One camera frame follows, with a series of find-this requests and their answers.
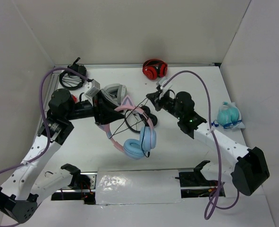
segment red object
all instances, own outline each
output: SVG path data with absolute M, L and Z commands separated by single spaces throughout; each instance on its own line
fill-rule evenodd
M 71 95 L 71 97 L 73 98 L 74 102 L 77 103 L 77 98 L 74 95 Z
M 167 71 L 168 64 L 159 59 L 150 59 L 143 64 L 143 73 L 151 80 L 155 80 L 157 77 L 164 77 Z

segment white wall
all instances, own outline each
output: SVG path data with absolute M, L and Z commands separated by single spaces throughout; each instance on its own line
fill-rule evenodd
M 0 170 L 19 163 L 31 146 L 39 82 L 51 67 L 12 2 L 0 1 Z
M 222 62 L 250 0 L 15 0 L 56 64 Z
M 247 126 L 247 144 L 267 158 L 264 191 L 279 227 L 279 0 L 252 0 L 221 72 Z

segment table surface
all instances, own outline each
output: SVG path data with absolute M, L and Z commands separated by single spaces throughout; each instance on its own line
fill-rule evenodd
M 218 108 L 223 101 L 230 101 L 227 89 L 218 67 L 170 67 L 168 75 L 172 76 L 181 70 L 193 70 L 202 77 L 211 97 L 211 116 L 215 120 Z M 156 81 L 150 81 L 142 74 L 141 68 L 88 68 L 89 78 L 97 80 L 101 87 L 112 83 L 124 84 L 135 105 L 139 104 L 148 93 L 156 91 Z M 207 119 L 208 105 L 205 90 L 198 78 L 189 73 L 176 77 L 171 89 L 175 93 L 187 91 L 195 101 L 195 111 Z M 79 97 L 84 87 L 71 91 Z M 158 117 L 157 146 L 151 151 L 149 158 L 131 160 L 116 150 L 107 139 L 105 133 L 94 124 L 94 118 L 73 120 L 74 129 L 45 167 L 46 171 L 55 171 L 65 163 L 77 166 L 83 172 L 98 170 L 141 170 L 141 169 L 170 169 L 195 167 L 206 158 L 217 163 L 217 152 L 197 140 L 185 135 L 177 126 L 177 119 L 164 110 L 155 111 L 150 102 L 147 103 L 152 113 Z M 112 132 L 123 122 L 111 124 Z M 238 143 L 244 144 L 242 132 L 225 131 L 224 134 Z M 139 139 L 139 135 L 130 130 L 115 136 L 122 145 L 126 139 Z
M 216 119 L 218 108 L 223 101 L 230 101 L 227 89 L 218 67 L 170 67 L 168 75 L 181 70 L 192 70 L 200 75 L 206 83 L 211 96 L 211 117 Z M 141 68 L 89 68 L 89 77 L 97 80 L 102 87 L 112 84 L 125 84 L 128 94 L 135 104 L 141 102 L 145 95 L 156 91 L 156 82 L 148 80 Z M 195 101 L 195 110 L 207 118 L 208 105 L 204 88 L 200 81 L 191 74 L 181 74 L 173 80 L 172 89 L 177 93 L 187 91 Z M 75 96 L 84 88 L 71 92 Z M 45 171 L 55 171 L 65 163 L 77 166 L 83 172 L 98 170 L 144 170 L 195 167 L 202 160 L 208 159 L 215 163 L 217 153 L 199 141 L 191 139 L 180 131 L 177 120 L 165 111 L 156 112 L 150 103 L 147 104 L 152 113 L 158 117 L 157 147 L 151 151 L 149 158 L 131 160 L 116 150 L 107 139 L 105 133 L 94 124 L 94 118 L 72 121 L 74 130 L 61 149 L 52 157 Z M 117 128 L 121 121 L 114 122 L 112 129 Z M 221 132 L 238 143 L 244 144 L 240 130 Z M 116 136 L 123 143 L 128 138 L 138 139 L 138 135 L 127 130 Z M 234 201 L 236 190 L 233 185 L 224 187 L 227 196 L 220 197 L 220 205 L 229 206 Z M 241 195 L 238 204 L 230 210 L 215 210 L 211 223 L 203 218 L 208 198 L 189 198 L 171 204 L 140 204 L 140 205 L 83 205 L 81 201 L 51 201 L 46 199 L 34 216 L 23 226 L 70 227 L 70 226 L 134 226 L 134 227 L 171 227 L 206 226 L 215 227 L 274 227 L 267 200 L 262 188 L 252 196 Z M 6 215 L 3 225 L 12 223 Z

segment black headphones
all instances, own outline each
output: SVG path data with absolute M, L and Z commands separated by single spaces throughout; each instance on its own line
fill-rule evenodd
M 77 62 L 80 60 L 81 58 L 77 58 L 72 65 L 68 65 L 67 68 L 74 70 L 75 72 L 78 72 L 80 74 L 82 74 L 84 77 L 87 77 L 87 70 L 86 67 L 82 64 L 77 64 Z M 74 91 L 77 90 L 79 88 L 81 88 L 84 83 L 85 80 L 76 76 L 75 74 L 73 74 L 72 72 L 68 72 L 68 71 L 63 71 L 60 75 L 59 75 L 59 83 L 65 88 L 68 89 L 70 91 Z
M 141 108 L 141 109 L 145 112 L 145 114 L 151 119 L 151 121 L 152 121 L 152 123 L 153 123 L 153 126 L 156 126 L 156 125 L 157 125 L 157 122 L 158 122 L 158 118 L 157 118 L 154 114 L 151 113 L 150 108 L 147 107 L 147 106 L 145 106 L 145 105 L 141 106 L 140 108 Z M 125 122 L 126 122 L 126 125 L 127 125 L 127 127 L 128 127 L 132 132 L 134 132 L 134 133 L 136 133 L 136 134 L 140 134 L 140 131 L 133 129 L 132 126 L 131 126 L 131 125 L 128 123 L 128 121 L 127 121 L 126 114 L 127 114 L 127 112 L 129 112 L 129 111 L 130 111 L 130 110 L 127 110 L 126 113 L 125 113 Z M 147 127 L 149 127 L 149 124 L 147 123 L 147 119 L 146 119 L 142 114 L 140 114 L 139 117 L 140 117 L 141 120 L 145 123 L 145 125 L 146 125 Z

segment white headphones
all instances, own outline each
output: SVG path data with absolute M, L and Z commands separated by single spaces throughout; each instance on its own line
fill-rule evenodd
M 118 107 L 127 95 L 127 87 L 122 84 L 110 84 L 101 89 L 101 92 L 108 101 Z

